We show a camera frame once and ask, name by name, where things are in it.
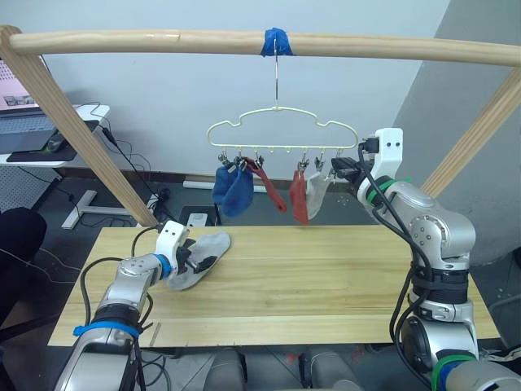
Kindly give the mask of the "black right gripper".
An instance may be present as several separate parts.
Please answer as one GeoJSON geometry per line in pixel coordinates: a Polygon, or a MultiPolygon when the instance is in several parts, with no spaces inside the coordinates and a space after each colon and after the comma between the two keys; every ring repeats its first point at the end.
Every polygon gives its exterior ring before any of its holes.
{"type": "Polygon", "coordinates": [[[351,184],[361,184],[366,178],[366,169],[368,168],[364,160],[354,160],[351,157],[332,158],[331,166],[336,178],[346,179],[351,184]]]}

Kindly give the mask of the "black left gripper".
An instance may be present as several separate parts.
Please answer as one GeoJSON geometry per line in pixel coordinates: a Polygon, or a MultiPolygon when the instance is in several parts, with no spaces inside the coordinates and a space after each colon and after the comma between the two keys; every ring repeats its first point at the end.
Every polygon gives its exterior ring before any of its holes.
{"type": "Polygon", "coordinates": [[[177,274],[181,275],[188,271],[189,268],[192,269],[194,273],[201,273],[205,270],[211,268],[218,258],[216,256],[205,257],[201,262],[194,262],[190,259],[191,251],[188,249],[196,241],[194,239],[186,239],[183,244],[183,248],[178,248],[176,251],[176,261],[177,261],[177,274]]]}

